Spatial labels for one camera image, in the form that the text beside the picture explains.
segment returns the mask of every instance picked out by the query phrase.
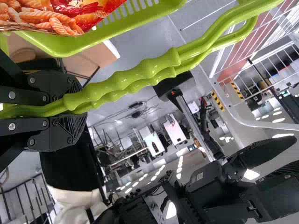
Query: ceiling light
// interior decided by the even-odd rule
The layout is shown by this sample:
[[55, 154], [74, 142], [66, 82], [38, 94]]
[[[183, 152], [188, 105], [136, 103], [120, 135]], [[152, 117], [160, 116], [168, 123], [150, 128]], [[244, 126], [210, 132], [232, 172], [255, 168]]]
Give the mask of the ceiling light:
[[272, 123], [278, 123], [278, 122], [282, 122], [284, 120], [285, 120], [285, 118], [280, 118], [280, 119], [276, 119], [276, 120], [272, 121]]
[[174, 205], [173, 202], [170, 202], [168, 205], [166, 219], [170, 219], [170, 218], [174, 217], [176, 214], [177, 214], [176, 206]]
[[198, 149], [204, 153], [206, 152], [205, 148], [203, 148], [203, 147], [199, 147]]
[[275, 113], [273, 114], [273, 116], [279, 115], [279, 114], [281, 114], [281, 113], [282, 113], [282, 111], [275, 112]]
[[129, 193], [131, 190], [132, 190], [132, 188], [127, 189], [125, 194]]
[[290, 133], [290, 134], [276, 134], [272, 138], [277, 139], [277, 138], [281, 138], [281, 137], [285, 137], [285, 136], [294, 136], [294, 134], [292, 134], [292, 133]]
[[260, 174], [257, 172], [254, 172], [251, 169], [247, 169], [247, 171], [244, 173], [244, 177], [248, 180], [253, 180], [256, 179], [257, 177], [259, 177]]

